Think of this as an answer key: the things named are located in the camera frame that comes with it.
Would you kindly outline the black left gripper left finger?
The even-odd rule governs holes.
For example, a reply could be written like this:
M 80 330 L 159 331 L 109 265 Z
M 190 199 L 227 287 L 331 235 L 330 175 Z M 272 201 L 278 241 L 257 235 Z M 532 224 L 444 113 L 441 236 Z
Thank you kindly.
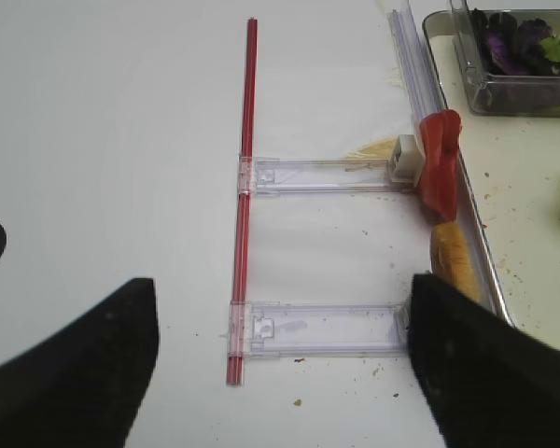
M 0 447 L 122 447 L 160 346 L 155 285 L 134 278 L 0 366 Z

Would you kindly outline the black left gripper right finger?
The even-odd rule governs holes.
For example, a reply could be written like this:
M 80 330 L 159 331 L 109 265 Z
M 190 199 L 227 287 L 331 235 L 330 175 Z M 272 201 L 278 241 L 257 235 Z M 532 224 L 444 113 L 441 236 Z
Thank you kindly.
M 560 352 L 413 277 L 408 352 L 448 447 L 560 447 Z

